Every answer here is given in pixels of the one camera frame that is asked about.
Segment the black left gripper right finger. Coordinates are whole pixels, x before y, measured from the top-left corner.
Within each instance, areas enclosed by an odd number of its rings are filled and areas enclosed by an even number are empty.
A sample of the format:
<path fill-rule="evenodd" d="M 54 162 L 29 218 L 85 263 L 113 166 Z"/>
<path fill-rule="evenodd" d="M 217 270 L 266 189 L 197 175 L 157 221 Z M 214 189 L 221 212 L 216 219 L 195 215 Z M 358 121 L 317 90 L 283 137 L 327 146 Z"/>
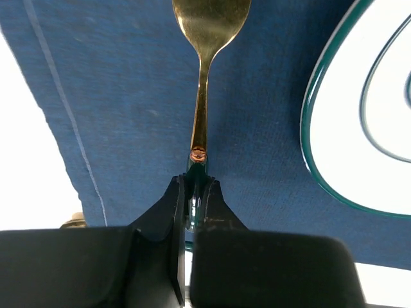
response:
<path fill-rule="evenodd" d="M 193 241 L 194 307 L 364 307 L 353 258 L 340 241 L 247 229 L 220 183 L 207 184 Z"/>

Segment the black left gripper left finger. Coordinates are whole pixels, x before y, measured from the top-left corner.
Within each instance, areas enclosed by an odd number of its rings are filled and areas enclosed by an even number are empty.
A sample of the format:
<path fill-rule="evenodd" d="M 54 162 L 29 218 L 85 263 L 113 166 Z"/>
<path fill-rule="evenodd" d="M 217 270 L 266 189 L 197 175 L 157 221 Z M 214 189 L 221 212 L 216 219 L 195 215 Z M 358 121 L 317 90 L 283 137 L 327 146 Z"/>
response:
<path fill-rule="evenodd" d="M 182 307 L 184 178 L 123 227 L 1 232 L 2 307 Z"/>

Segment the gold spoon black handle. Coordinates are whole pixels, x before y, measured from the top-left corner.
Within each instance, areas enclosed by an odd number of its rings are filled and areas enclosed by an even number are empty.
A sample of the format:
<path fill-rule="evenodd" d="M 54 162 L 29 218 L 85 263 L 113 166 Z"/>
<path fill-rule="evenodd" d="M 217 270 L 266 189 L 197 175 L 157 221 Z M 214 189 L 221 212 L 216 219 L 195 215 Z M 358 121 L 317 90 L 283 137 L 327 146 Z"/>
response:
<path fill-rule="evenodd" d="M 62 224 L 60 228 L 86 228 L 87 223 L 82 212 L 75 212 L 71 219 Z"/>

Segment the dark blue embroidered cloth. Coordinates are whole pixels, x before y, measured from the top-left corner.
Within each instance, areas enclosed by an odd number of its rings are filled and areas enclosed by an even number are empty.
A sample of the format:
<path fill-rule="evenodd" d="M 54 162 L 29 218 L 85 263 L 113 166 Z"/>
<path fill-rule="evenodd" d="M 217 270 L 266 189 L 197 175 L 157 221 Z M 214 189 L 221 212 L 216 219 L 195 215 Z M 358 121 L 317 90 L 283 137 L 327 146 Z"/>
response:
<path fill-rule="evenodd" d="M 326 193 L 299 145 L 314 65 L 350 1 L 253 1 L 209 78 L 209 172 L 250 229 L 337 237 L 410 268 L 410 220 Z M 126 225 L 186 170 L 198 58 L 170 1 L 2 1 L 17 74 L 91 225 Z"/>

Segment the white round dinner plate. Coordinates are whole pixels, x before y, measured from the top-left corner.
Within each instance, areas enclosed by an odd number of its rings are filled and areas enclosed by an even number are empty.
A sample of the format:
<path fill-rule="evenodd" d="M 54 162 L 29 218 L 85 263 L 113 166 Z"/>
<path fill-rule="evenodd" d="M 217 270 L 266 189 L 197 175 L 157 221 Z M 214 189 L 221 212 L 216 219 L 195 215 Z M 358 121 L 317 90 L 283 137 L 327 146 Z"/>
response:
<path fill-rule="evenodd" d="M 301 108 L 316 182 L 357 209 L 410 217 L 410 2 L 355 1 L 322 50 Z"/>

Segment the gold fork black handle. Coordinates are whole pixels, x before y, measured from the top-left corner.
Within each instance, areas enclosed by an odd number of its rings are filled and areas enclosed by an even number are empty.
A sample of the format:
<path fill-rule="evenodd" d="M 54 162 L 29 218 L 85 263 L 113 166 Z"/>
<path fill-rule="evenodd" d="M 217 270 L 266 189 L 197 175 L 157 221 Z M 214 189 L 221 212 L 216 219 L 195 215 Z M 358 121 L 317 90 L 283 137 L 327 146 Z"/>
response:
<path fill-rule="evenodd" d="M 186 228 L 194 232 L 200 221 L 202 194 L 207 176 L 208 78 L 215 56 L 240 32 L 250 1 L 173 1 L 177 23 L 198 55 L 198 89 L 188 158 L 193 192 L 188 201 Z"/>

